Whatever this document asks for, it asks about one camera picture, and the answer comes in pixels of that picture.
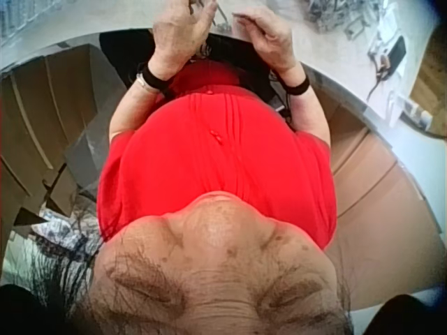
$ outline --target wooden floor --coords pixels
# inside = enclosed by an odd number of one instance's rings
[[[447,136],[447,25],[435,29],[425,51],[411,99],[433,115],[429,133]]]

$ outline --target black wristband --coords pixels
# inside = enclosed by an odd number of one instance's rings
[[[155,77],[155,75],[150,71],[149,66],[147,66],[147,64],[142,68],[141,74],[142,78],[150,87],[154,87],[155,89],[159,89],[160,91],[165,91],[172,82],[171,79],[161,80]]]
[[[310,81],[309,81],[309,78],[307,77],[307,75],[306,75],[304,82],[302,82],[301,84],[299,84],[298,86],[295,86],[295,87],[287,86],[286,83],[281,79],[281,77],[278,76],[278,74],[277,74],[277,78],[278,78],[278,81],[281,83],[281,86],[286,91],[286,93],[290,94],[291,96],[300,96],[303,93],[305,93],[310,87]]]

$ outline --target wire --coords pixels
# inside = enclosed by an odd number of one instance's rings
[[[376,62],[376,58],[374,57],[373,54],[368,54],[369,59],[371,59],[372,63],[374,64],[374,67],[376,69],[376,84],[372,87],[371,91],[369,91],[368,93],[368,97],[366,98],[366,101],[369,101],[369,98],[371,98],[371,95],[374,93],[374,91],[376,90],[376,88],[379,86],[379,84],[381,83],[382,79],[383,79],[383,70],[382,68],[379,69],[379,67],[377,66],[377,62]]]

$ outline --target red shirt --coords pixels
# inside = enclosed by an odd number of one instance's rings
[[[183,81],[187,94],[160,107],[137,131],[113,139],[98,188],[105,240],[137,218],[226,191],[299,226],[324,248],[336,224],[329,146],[291,131],[271,107],[231,86],[237,76],[217,67],[209,72],[217,84],[204,85],[206,75],[196,75],[193,85]],[[182,74],[191,78],[188,73]]]

